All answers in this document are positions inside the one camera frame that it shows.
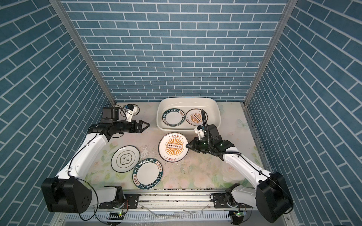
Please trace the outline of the orange sunburst plate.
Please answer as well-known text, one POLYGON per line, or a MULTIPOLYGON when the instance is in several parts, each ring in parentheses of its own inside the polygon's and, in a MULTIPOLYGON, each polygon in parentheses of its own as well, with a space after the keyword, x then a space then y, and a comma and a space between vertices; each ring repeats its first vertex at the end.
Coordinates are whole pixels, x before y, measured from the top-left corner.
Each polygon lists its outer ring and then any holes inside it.
POLYGON ((160 157, 169 163, 176 163, 183 160, 189 149, 186 147, 188 144, 187 138, 177 132, 166 134, 159 142, 158 153, 160 157))
POLYGON ((201 109, 194 108, 186 113, 186 121, 192 126, 200 126, 203 124, 201 109))

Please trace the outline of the green rim plate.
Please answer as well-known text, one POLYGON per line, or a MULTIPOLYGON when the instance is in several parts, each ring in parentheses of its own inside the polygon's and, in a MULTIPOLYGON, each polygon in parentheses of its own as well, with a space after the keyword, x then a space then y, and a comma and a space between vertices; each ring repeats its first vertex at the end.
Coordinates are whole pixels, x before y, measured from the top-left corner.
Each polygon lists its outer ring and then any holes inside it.
POLYGON ((179 108, 171 108, 162 114, 162 121, 167 126, 177 127, 185 120, 185 113, 179 108))
POLYGON ((163 166, 159 160, 144 159, 133 170, 133 183, 141 190, 152 189, 161 181, 163 172, 163 166))

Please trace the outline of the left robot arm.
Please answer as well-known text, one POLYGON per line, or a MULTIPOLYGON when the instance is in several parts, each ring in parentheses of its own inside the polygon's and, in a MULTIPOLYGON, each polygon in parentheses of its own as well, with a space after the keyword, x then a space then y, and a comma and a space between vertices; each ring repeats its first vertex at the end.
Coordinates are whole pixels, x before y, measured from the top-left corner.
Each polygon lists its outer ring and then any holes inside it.
POLYGON ((88 128, 85 140, 69 163, 55 177, 43 181, 41 190, 49 212, 81 214, 103 203, 114 209, 124 207, 125 197, 120 186, 94 189, 85 177, 114 135, 142 133, 150 126, 143 120, 133 120, 139 111, 136 104, 103 108, 100 122, 88 128))

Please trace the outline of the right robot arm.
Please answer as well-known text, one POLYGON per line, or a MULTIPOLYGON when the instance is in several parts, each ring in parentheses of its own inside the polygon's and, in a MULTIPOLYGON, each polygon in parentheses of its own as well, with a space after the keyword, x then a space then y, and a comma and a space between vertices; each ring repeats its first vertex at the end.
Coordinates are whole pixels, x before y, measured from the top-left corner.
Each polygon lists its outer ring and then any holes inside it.
POLYGON ((285 178, 279 173, 271 173, 245 157, 228 140, 207 140, 194 138, 186 147, 197 153, 207 153, 219 157, 244 176, 253 188, 233 184, 225 190, 224 201, 230 207, 245 204, 256 208, 268 222, 275 222, 283 214, 294 208, 285 178))

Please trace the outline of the white plastic bin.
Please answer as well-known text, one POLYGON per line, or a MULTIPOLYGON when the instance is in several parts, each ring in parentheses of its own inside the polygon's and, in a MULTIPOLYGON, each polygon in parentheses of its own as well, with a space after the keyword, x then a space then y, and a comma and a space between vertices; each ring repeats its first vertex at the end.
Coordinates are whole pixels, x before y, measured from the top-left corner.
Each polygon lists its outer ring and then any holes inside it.
POLYGON ((171 108, 179 108, 186 113, 194 108, 204 110, 206 112, 206 119, 208 124, 214 124, 219 127, 221 124, 221 115, 219 107, 211 98, 166 98, 162 100, 158 106, 156 114, 156 123, 159 129, 165 132, 180 132, 180 133, 194 133, 196 126, 192 126, 187 123, 186 119, 184 122, 177 126, 171 127, 164 124, 162 121, 162 114, 171 108))

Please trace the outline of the white plate grey flower outline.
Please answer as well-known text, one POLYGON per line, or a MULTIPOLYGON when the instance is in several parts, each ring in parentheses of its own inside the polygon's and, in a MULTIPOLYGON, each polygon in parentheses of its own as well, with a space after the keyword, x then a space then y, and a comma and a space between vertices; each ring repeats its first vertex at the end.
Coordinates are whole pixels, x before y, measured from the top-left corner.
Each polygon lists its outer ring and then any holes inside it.
POLYGON ((111 158, 111 167, 118 173, 133 170, 140 161, 140 151, 134 146, 118 149, 111 158))

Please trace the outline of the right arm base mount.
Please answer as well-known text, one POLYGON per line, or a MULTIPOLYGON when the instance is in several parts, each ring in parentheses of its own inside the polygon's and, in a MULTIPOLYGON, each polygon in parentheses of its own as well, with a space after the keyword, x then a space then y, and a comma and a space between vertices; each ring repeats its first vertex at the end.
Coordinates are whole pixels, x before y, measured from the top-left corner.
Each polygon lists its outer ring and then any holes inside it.
POLYGON ((210 200, 212 201, 215 209, 240 207, 240 204, 234 200, 231 193, 212 193, 210 195, 210 200))

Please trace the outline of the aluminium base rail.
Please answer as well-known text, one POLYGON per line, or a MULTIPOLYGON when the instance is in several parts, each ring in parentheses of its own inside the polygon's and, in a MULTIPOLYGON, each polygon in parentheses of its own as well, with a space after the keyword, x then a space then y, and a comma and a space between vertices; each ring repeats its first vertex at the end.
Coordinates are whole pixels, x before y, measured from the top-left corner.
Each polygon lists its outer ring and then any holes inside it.
POLYGON ((88 209, 82 214, 57 213, 52 226, 126 226, 126 225, 216 225, 218 222, 233 225, 270 225, 259 211, 241 204, 239 208, 215 209, 210 195, 225 193, 223 189, 125 191, 139 194, 137 209, 88 209))

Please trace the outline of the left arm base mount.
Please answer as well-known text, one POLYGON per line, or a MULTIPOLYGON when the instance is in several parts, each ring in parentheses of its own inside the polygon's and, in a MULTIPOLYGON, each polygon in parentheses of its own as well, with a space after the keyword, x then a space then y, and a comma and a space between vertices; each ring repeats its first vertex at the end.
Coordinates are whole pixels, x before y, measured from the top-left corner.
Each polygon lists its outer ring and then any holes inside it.
POLYGON ((111 202, 104 202, 99 205, 101 210, 133 210, 137 209, 139 194, 124 194, 111 202))

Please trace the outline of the left corner aluminium post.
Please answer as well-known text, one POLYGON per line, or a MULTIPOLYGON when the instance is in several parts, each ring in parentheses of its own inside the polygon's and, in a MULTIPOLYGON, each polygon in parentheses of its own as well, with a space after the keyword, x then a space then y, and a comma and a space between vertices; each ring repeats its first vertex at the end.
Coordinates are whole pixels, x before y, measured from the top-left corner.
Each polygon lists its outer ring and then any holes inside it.
POLYGON ((106 85, 103 77, 101 76, 97 66, 95 65, 92 57, 90 56, 84 42, 82 41, 80 35, 78 34, 75 26, 73 25, 71 18, 69 17, 68 13, 66 12, 63 4, 61 1, 58 0, 49 0, 51 6, 54 8, 56 14, 58 15, 59 19, 63 23, 65 29, 69 33, 71 39, 75 43, 76 47, 78 48, 79 52, 83 56, 87 66, 90 68, 91 72, 93 73, 93 76, 99 83, 100 87, 102 88, 104 94, 108 98, 109 102, 112 104, 116 104, 116 100, 111 94, 110 89, 106 85))

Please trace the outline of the corner aluminium post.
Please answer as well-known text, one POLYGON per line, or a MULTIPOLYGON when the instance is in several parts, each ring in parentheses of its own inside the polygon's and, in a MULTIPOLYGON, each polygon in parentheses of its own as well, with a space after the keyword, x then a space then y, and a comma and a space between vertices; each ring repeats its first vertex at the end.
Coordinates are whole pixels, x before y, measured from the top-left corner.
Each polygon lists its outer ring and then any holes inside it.
POLYGON ((78 48, 79 52, 83 56, 87 66, 90 68, 91 72, 93 73, 93 76, 99 83, 100 87, 102 88, 104 94, 108 98, 109 102, 112 104, 116 104, 116 100, 111 94, 110 89, 106 85, 103 77, 101 76, 97 66, 95 65, 92 57, 90 56, 84 42, 82 41, 80 35, 78 34, 75 26, 73 25, 71 18, 69 17, 68 13, 66 12, 63 4, 61 1, 58 0, 49 0, 51 6, 54 8, 56 14, 58 15, 59 19, 63 23, 65 29, 69 33, 71 39, 75 43, 76 47, 78 48))
POLYGON ((298 2, 297 0, 287 1, 284 11, 281 15, 280 21, 278 22, 278 24, 276 26, 275 32, 274 32, 274 34, 271 38, 271 41, 268 45, 268 48, 265 52, 263 60, 258 68, 258 71, 255 74, 254 80, 246 95, 246 98, 244 101, 244 106, 248 106, 250 104, 253 94, 255 93, 256 88, 257 88, 259 82, 261 81, 261 78, 263 77, 263 73, 267 67, 267 64, 269 63, 269 61, 271 59, 271 56, 276 48, 276 45, 278 44, 278 41, 282 35, 282 32, 284 31, 286 24, 291 16, 291 13, 294 10, 294 7, 296 6, 297 2, 298 2))

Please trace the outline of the right corner aluminium post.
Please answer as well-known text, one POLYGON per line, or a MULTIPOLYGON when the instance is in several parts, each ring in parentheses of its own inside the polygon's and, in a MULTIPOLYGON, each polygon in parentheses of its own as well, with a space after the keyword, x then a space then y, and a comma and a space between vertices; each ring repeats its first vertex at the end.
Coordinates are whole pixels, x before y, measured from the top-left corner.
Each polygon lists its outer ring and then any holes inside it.
POLYGON ((274 34, 271 38, 271 41, 268 45, 268 48, 265 52, 263 60, 258 68, 258 71, 255 74, 254 80, 246 95, 246 98, 244 101, 244 106, 248 106, 250 104, 253 94, 255 93, 256 88, 257 88, 259 82, 261 81, 261 78, 263 77, 263 73, 267 67, 267 64, 269 63, 269 61, 271 59, 271 56, 276 48, 276 45, 278 44, 278 41, 282 35, 282 32, 284 31, 286 24, 291 16, 291 13, 294 10, 294 7, 296 6, 297 2, 298 2, 297 0, 287 1, 284 11, 281 15, 280 21, 278 22, 278 24, 276 26, 275 32, 274 32, 274 34))

